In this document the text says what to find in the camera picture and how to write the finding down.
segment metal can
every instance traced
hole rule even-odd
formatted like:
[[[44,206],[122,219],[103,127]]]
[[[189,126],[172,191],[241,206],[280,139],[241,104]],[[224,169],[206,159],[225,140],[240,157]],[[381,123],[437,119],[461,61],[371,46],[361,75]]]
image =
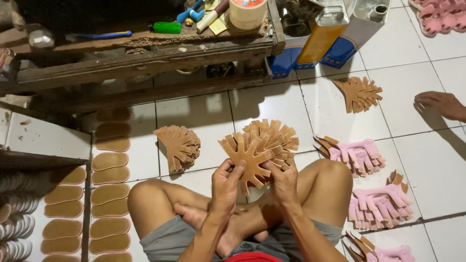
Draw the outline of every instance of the metal can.
[[[350,22],[321,63],[340,69],[387,22],[391,0],[354,0]]]
[[[312,2],[323,9],[315,20],[309,21],[311,35],[296,60],[296,70],[315,68],[349,23],[343,0]]]

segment insole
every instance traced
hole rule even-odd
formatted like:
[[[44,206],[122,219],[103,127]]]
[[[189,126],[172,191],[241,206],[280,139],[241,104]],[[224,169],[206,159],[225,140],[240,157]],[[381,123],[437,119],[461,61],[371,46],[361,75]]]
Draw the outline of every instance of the insole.
[[[55,205],[46,205],[46,217],[76,218],[82,214],[84,207],[80,200],[68,201]]]
[[[90,202],[94,206],[99,206],[113,200],[125,198],[129,193],[130,186],[127,184],[103,185],[92,191]]]
[[[129,213],[128,201],[126,198],[123,198],[110,201],[100,206],[92,206],[90,212],[94,218],[124,216]]]
[[[89,237],[99,240],[104,237],[125,234],[130,230],[130,220],[124,217],[104,217],[96,220],[91,226]]]
[[[103,123],[97,127],[96,138],[110,138],[128,135],[131,126],[127,123]]]
[[[63,178],[63,180],[60,181],[60,184],[78,185],[86,180],[86,176],[86,170],[82,167],[78,167]]]
[[[96,120],[105,122],[126,122],[130,119],[131,113],[126,107],[101,110],[97,112]]]
[[[82,194],[84,194],[84,189],[81,186],[56,186],[52,192],[45,195],[44,201],[47,205],[59,204],[79,200]]]
[[[112,167],[124,166],[128,163],[128,160],[127,154],[105,152],[94,157],[91,167],[94,171],[102,171]]]
[[[81,248],[81,237],[66,237],[55,240],[43,240],[42,254],[74,254]]]
[[[132,262],[133,258],[129,252],[103,254],[94,259],[93,262]]]
[[[125,152],[130,148],[130,139],[127,136],[97,139],[96,148],[98,150]]]
[[[91,240],[89,252],[93,254],[121,252],[127,250],[130,244],[129,234],[113,235],[99,240]]]
[[[3,204],[0,207],[0,224],[5,222],[11,214],[11,205],[10,204]]]
[[[130,170],[126,166],[109,168],[92,173],[90,180],[94,185],[122,183],[130,178]]]
[[[79,236],[82,232],[82,222],[78,220],[54,219],[42,231],[45,240],[54,240],[63,237]]]
[[[70,255],[49,255],[42,260],[42,262],[80,262],[80,261],[81,259],[79,257],[70,256]]]

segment wooden workbench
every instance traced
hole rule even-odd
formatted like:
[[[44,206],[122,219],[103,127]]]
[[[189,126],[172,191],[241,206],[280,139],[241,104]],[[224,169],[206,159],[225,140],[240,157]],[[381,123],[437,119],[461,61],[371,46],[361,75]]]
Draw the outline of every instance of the wooden workbench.
[[[11,48],[20,59],[30,59],[35,63],[51,58],[73,59],[84,52],[118,48],[125,48],[127,53],[128,50],[134,49],[140,52],[117,58],[23,70],[18,72],[15,82],[0,82],[0,94],[41,94],[45,90],[67,85],[98,83],[107,79],[155,74],[231,61],[246,61],[250,70],[233,76],[210,78],[202,83],[152,86],[99,96],[76,94],[71,98],[62,97],[55,101],[47,101],[43,107],[66,113],[79,113],[267,82],[271,78],[271,72],[265,58],[272,54],[280,54],[285,46],[275,1],[267,0],[267,4],[268,12],[261,27],[248,31],[239,30],[230,23],[226,14],[230,28],[217,36],[209,29],[197,34],[195,25],[192,27],[183,25],[181,34],[154,34],[147,31],[147,21],[136,21],[126,29],[112,28],[112,32],[132,30],[131,38],[62,44],[58,42],[52,50],[37,50],[27,43],[27,33],[11,29],[0,34],[0,48]]]

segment person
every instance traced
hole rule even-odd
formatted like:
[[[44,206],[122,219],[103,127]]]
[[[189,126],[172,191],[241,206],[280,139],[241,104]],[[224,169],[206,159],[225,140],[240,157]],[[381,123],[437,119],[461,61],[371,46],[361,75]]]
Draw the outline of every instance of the person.
[[[454,94],[436,91],[423,92],[414,97],[414,103],[433,107],[446,119],[466,123],[466,107]]]
[[[295,164],[285,172],[269,161],[261,165],[271,171],[270,189],[244,205],[235,204],[244,160],[226,159],[217,168],[211,199],[161,179],[136,184],[128,209],[148,259],[347,261],[334,246],[348,214],[350,170],[328,159],[299,173]]]

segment blue tool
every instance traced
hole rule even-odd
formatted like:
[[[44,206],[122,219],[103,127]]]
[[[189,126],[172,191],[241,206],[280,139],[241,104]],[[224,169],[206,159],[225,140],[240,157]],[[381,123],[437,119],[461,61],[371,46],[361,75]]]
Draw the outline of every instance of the blue tool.
[[[68,41],[76,41],[77,38],[89,38],[94,40],[114,39],[120,37],[131,37],[133,33],[131,31],[109,33],[109,34],[67,34],[65,36]]]
[[[204,17],[204,10],[201,10],[199,13],[196,12],[195,10],[199,7],[201,4],[202,0],[198,0],[192,8],[188,8],[186,12],[183,12],[179,14],[176,17],[176,22],[178,24],[182,24],[185,22],[185,20],[189,17],[191,17],[195,22],[199,22],[203,17]]]

